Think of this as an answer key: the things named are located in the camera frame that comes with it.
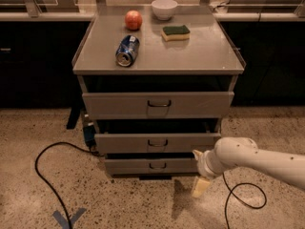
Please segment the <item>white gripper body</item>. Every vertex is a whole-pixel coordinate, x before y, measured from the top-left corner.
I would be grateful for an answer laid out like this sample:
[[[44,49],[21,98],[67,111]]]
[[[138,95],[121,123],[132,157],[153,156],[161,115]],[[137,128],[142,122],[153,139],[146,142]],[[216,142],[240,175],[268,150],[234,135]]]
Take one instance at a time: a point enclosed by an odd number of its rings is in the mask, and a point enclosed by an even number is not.
[[[214,179],[223,174],[223,166],[214,151],[205,151],[203,157],[197,160],[198,173],[207,178]]]

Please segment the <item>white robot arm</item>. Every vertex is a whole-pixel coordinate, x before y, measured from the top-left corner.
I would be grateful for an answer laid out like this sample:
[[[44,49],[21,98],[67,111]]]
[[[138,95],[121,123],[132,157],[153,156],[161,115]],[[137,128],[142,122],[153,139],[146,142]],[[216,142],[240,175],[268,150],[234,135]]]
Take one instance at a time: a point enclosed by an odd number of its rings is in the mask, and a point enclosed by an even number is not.
[[[192,196],[199,198],[211,181],[236,167],[254,169],[267,176],[305,189],[305,156],[259,149],[247,137],[222,137],[211,150],[193,150],[199,176],[195,178]]]

